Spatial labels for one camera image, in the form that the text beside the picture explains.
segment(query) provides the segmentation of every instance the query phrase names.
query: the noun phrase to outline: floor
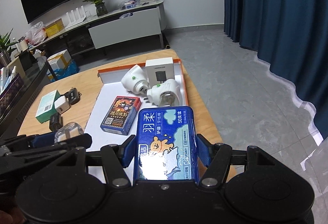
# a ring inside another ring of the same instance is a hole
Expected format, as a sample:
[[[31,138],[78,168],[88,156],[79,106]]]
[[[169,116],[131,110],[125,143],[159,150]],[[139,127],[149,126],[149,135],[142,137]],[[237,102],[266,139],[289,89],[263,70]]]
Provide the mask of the floor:
[[[318,147],[310,134],[310,113],[294,105],[290,88],[268,77],[256,52],[233,43],[223,30],[167,36],[183,60],[221,136],[234,149],[257,145],[305,178],[313,187],[315,224],[328,223],[328,139]],[[81,70],[160,50],[159,39],[140,39],[107,56],[94,51],[78,59]],[[236,167],[238,173],[243,167]]]

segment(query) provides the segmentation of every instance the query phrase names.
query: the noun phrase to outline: barcode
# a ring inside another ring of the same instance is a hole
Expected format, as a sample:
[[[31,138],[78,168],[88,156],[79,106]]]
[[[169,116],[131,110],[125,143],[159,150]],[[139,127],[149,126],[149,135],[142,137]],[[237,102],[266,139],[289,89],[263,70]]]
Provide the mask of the barcode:
[[[105,124],[111,124],[113,122],[114,118],[107,118],[105,121]]]

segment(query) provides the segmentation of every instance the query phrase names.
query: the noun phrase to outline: white cabinet drawer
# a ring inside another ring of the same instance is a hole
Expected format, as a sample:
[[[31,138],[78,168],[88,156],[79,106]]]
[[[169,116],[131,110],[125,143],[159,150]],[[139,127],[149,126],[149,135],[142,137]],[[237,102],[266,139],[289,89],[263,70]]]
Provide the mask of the white cabinet drawer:
[[[133,12],[132,16],[89,29],[95,48],[161,33],[158,8]]]

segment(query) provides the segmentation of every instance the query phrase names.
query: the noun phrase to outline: wooden table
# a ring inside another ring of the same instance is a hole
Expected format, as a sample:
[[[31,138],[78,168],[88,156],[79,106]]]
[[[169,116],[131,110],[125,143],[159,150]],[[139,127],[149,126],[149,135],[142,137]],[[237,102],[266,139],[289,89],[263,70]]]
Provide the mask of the wooden table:
[[[161,57],[179,58],[174,50],[156,51],[95,67],[44,86],[40,94],[35,99],[34,103],[31,105],[30,109],[28,110],[18,134],[33,135],[50,132],[48,121],[43,124],[40,124],[35,118],[35,114],[40,100],[42,96],[53,90],[57,89],[59,93],[64,94],[72,87],[77,88],[77,90],[82,93],[81,101],[71,106],[68,111],[62,114],[63,123],[67,124],[69,122],[76,122],[79,123],[83,128],[85,128],[93,106],[95,105],[98,94],[103,86],[101,79],[98,78],[99,69],[142,63],[148,59],[155,59]],[[197,133],[201,133],[211,143],[222,142],[222,138],[202,98],[200,97],[195,85],[193,84],[184,67],[183,74],[186,82],[188,103],[194,111]],[[235,169],[231,167],[228,178],[235,176],[235,174]]]

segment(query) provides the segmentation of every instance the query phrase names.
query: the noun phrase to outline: blue curtain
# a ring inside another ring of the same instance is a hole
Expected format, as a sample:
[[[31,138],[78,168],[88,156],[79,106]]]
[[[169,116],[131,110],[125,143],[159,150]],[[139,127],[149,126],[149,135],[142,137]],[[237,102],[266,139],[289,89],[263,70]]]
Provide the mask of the blue curtain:
[[[272,73],[292,81],[297,96],[315,106],[314,124],[327,138],[328,0],[225,0],[226,24],[226,34],[257,51]]]

